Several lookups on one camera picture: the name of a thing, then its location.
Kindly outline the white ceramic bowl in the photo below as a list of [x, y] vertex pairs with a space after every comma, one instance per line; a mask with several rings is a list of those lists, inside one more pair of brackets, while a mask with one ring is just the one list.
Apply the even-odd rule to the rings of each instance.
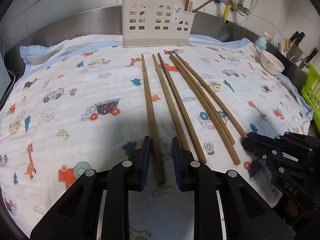
[[262, 65], [264, 70], [266, 70], [273, 76], [277, 76], [285, 69], [284, 65], [279, 59], [265, 50], [260, 52], [260, 64]]

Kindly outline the white appliance door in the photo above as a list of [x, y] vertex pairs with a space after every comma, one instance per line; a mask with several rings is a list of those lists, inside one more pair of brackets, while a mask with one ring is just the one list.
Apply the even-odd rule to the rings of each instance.
[[3, 56], [1, 55], [1, 100], [3, 100], [6, 95], [10, 92], [12, 89], [15, 81], [16, 81], [16, 75], [8, 70], [8, 68], [4, 64]]

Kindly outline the brass water valve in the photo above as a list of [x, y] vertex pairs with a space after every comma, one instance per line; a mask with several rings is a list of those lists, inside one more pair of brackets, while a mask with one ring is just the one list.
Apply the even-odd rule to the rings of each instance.
[[237, 12], [238, 14], [244, 17], [247, 17], [249, 15], [249, 9], [244, 7], [242, 3], [233, 3], [231, 10]]
[[217, 4], [223, 3], [225, 5], [233, 5], [235, 0], [215, 0], [214, 2]]

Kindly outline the teal soap bottle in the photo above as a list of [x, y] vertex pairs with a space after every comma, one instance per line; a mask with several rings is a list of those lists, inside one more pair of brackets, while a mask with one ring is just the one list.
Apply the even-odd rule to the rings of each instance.
[[266, 50], [267, 49], [267, 42], [268, 42], [268, 39], [270, 38], [271, 36], [266, 32], [266, 31], [263, 31], [262, 32], [262, 36], [259, 36], [258, 39], [254, 42], [254, 45], [260, 50], [260, 51], [263, 51], [263, 50]]

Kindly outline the black knife block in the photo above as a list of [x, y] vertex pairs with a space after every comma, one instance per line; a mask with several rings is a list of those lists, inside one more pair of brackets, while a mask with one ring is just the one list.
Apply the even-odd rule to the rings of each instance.
[[284, 65], [282, 74], [288, 77], [298, 89], [301, 89], [306, 82], [306, 74], [303, 72], [303, 68], [306, 68], [318, 53], [318, 49], [315, 47], [309, 55], [302, 56], [303, 52], [299, 48], [299, 44], [304, 37], [304, 32], [295, 32], [289, 39], [290, 47], [286, 56], [280, 52], [276, 53], [277, 58]]

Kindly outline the white cartoon print cloth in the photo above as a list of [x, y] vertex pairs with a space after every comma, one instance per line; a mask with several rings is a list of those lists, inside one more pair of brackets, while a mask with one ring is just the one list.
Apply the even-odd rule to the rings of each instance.
[[259, 50], [245, 38], [221, 42], [191, 35], [186, 46], [124, 48], [117, 35], [88, 35], [51, 47], [21, 47], [26, 69], [1, 110], [1, 190], [25, 235], [87, 169], [109, 170], [142, 146], [149, 133], [142, 54], [167, 181], [159, 185], [150, 170], [145, 190], [130, 194], [130, 237], [192, 239], [194, 230], [193, 194], [176, 185], [171, 153], [176, 131], [152, 54], [163, 73], [160, 53], [174, 81], [207, 165], [236, 170], [270, 206], [278, 203], [281, 192], [271, 184], [265, 162], [242, 148], [225, 112], [189, 72], [235, 144], [220, 137], [169, 52], [202, 77], [246, 133], [272, 138], [308, 133], [312, 109], [287, 77], [264, 70]]

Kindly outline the green plastic basket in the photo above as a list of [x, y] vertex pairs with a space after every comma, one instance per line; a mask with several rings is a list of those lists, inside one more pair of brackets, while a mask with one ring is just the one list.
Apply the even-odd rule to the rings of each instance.
[[306, 78], [306, 83], [303, 86], [301, 93], [303, 99], [310, 105], [313, 109], [313, 120], [319, 131], [320, 128], [320, 116], [319, 116], [319, 104], [320, 104], [320, 75], [316, 68], [308, 63], [308, 75]]

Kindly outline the beige plastic utensil holder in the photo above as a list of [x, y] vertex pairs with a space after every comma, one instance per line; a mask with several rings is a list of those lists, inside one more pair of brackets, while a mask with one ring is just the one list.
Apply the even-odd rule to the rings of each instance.
[[125, 47], [186, 45], [195, 13], [186, 0], [122, 0]]

